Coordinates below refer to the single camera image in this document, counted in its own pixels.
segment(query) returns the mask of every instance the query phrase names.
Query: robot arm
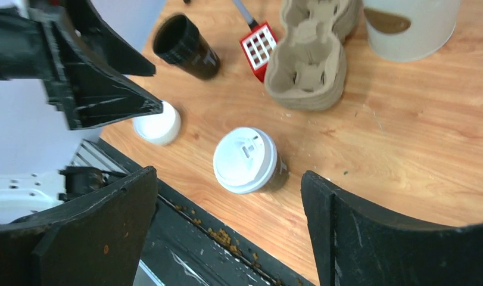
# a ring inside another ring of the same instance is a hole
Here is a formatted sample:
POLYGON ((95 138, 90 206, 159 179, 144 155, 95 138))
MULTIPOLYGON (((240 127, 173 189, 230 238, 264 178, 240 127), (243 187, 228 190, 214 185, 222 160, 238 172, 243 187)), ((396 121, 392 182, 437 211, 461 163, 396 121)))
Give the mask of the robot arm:
POLYGON ((90 0, 51 2, 30 0, 29 18, 0 8, 0 80, 40 79, 71 130, 161 113, 161 101, 124 76, 152 76, 155 65, 90 0))

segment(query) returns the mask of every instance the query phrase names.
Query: wooden table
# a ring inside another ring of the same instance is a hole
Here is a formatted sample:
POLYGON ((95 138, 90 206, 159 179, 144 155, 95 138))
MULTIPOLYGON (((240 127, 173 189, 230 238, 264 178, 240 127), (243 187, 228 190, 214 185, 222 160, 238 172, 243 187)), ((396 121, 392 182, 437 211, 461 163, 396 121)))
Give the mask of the wooden table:
MULTIPOLYGON (((280 1, 244 0, 279 37, 280 1)), ((437 54, 396 64, 367 44, 364 20, 345 44, 348 74, 339 104, 324 112, 286 110, 252 75, 238 40, 248 27, 228 0, 172 0, 159 18, 184 12, 223 61, 210 82, 158 59, 153 78, 133 80, 179 109, 180 137, 166 147, 140 139, 130 120, 102 137, 277 259, 318 285, 300 197, 313 170, 389 209, 448 225, 483 221, 483 0, 464 0, 457 28, 437 54), (215 180, 218 141, 238 126, 274 138, 291 176, 272 194, 233 195, 215 180)))

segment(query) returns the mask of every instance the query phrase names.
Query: white grid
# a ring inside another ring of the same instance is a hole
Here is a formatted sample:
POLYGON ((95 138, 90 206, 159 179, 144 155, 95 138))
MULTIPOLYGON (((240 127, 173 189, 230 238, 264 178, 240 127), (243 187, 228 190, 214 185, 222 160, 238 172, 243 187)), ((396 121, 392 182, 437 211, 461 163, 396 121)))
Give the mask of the white grid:
POLYGON ((267 25, 262 26, 260 29, 253 32, 250 35, 250 38, 243 41, 243 48, 245 49, 250 64, 254 70, 259 69, 269 61, 270 52, 275 47, 276 41, 267 25))

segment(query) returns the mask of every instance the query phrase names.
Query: wooden tabletop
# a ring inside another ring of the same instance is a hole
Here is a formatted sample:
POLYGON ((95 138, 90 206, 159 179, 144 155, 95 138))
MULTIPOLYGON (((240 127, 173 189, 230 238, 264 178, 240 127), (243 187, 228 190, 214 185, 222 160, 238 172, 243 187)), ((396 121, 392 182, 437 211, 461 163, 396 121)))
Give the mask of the wooden tabletop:
MULTIPOLYGON (((282 37, 280 1, 244 2, 282 37)), ((306 170, 405 215, 455 226, 483 221, 483 0, 464 0, 450 41, 414 63, 377 57, 362 19, 345 43, 343 98, 323 112, 286 110, 265 93, 239 46, 249 29, 233 3, 169 0, 158 23, 177 11, 218 53, 220 74, 196 80, 157 58, 147 43, 144 55, 157 75, 132 79, 179 110, 182 133, 158 147, 127 120, 107 127, 102 138, 155 166, 190 200, 317 285, 300 195, 306 170), (291 171, 282 190, 233 195, 217 183, 215 146, 238 126, 260 128, 275 140, 291 171)))

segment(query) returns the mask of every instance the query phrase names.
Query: white container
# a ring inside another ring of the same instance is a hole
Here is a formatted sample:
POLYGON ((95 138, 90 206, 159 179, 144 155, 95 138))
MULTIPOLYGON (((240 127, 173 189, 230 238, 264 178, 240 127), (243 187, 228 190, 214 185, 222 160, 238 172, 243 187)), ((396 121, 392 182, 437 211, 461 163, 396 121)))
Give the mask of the white container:
POLYGON ((257 128, 240 127, 220 140, 213 172, 222 187, 235 194, 281 188, 288 169, 271 137, 257 128))
POLYGON ((135 132, 155 145, 167 145, 178 136, 182 120, 171 104, 163 101, 163 112, 133 119, 135 132))
POLYGON ((451 37, 461 0, 363 0, 364 8, 396 14, 411 21, 400 33, 382 33, 367 22, 369 45, 375 54, 397 62, 425 58, 451 37))

